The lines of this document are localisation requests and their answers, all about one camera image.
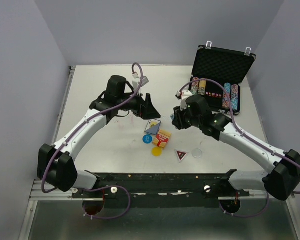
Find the blue playing card deck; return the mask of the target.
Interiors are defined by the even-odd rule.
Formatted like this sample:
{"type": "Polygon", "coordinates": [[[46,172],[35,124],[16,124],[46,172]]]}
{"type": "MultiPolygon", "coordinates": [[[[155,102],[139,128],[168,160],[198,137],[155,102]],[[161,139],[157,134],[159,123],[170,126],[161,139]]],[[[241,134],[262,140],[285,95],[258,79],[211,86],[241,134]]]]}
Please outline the blue playing card deck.
{"type": "Polygon", "coordinates": [[[162,121],[159,119],[150,119],[145,127],[145,134],[156,136],[160,130],[162,121]]]}

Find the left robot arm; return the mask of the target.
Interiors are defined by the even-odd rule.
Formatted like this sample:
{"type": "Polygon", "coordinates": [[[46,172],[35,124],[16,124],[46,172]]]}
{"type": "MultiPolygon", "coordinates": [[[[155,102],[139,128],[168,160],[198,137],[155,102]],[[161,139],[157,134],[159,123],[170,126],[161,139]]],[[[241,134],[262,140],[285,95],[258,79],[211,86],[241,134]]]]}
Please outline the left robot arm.
{"type": "Polygon", "coordinates": [[[79,123],[62,139],[52,145],[44,144],[39,149],[37,177],[43,184],[48,183],[63,192],[72,188],[83,189],[91,198],[100,194],[98,176],[76,169],[75,160],[81,150],[99,130],[118,116],[119,111],[132,112],[143,120],[161,117],[152,104],[151,95],[140,93],[140,89],[149,82],[148,78],[138,77],[136,73],[133,77],[134,80],[129,83],[123,76],[111,76],[106,90],[92,101],[79,123]]]}

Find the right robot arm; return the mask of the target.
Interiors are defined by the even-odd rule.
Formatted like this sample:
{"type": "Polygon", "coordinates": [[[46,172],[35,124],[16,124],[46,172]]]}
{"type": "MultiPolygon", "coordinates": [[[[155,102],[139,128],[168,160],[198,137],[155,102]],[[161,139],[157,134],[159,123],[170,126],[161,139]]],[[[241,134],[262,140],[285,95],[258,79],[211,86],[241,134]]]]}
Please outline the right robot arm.
{"type": "Polygon", "coordinates": [[[176,106],[172,124],[178,130],[198,128],[204,135],[227,144],[262,167],[261,171],[235,170],[220,183],[220,191],[231,196],[237,190],[267,191],[272,197],[285,201],[300,183],[300,154],[294,150],[267,145],[244,131],[235,121],[222,113],[212,113],[202,95],[184,91],[176,95],[181,101],[176,106]]]}

